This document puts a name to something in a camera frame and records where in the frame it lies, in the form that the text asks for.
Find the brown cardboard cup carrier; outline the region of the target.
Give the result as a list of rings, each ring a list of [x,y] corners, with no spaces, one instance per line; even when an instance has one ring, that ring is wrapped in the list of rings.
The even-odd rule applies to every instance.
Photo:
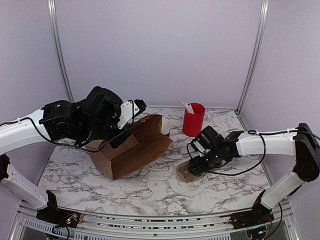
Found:
[[[192,174],[189,168],[190,168],[189,161],[185,161],[176,167],[176,173],[184,183],[186,184],[192,183],[192,182],[198,181],[200,178],[203,177],[204,175],[203,173],[200,175]]]

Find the brown paper bag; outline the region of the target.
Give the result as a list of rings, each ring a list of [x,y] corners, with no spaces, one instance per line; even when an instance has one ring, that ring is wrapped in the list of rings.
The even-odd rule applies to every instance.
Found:
[[[119,147],[107,145],[99,152],[90,152],[96,169],[114,181],[162,157],[173,144],[172,139],[161,133],[162,121],[162,115],[151,114],[134,123],[131,136]]]

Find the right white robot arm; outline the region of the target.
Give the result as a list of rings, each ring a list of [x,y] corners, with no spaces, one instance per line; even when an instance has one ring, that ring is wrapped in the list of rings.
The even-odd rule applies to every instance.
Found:
[[[283,175],[258,195],[251,209],[231,216],[233,224],[273,220],[272,209],[276,205],[320,176],[320,138],[305,122],[285,130],[236,130],[227,136],[207,126],[189,145],[198,152],[188,163],[188,171],[194,176],[203,173],[222,176],[222,172],[216,171],[218,168],[233,159],[248,156],[260,156],[259,164],[264,160],[291,161]]]

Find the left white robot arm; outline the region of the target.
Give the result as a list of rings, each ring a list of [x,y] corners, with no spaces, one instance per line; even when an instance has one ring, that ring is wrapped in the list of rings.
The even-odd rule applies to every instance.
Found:
[[[0,184],[31,204],[37,219],[75,228],[80,213],[59,208],[56,195],[20,174],[7,153],[40,142],[58,146],[62,139],[73,140],[72,147],[81,151],[95,140],[106,140],[106,145],[115,149],[131,135],[135,118],[146,107],[142,99],[122,101],[111,90],[95,86],[81,101],[58,100],[25,117],[2,123]]]

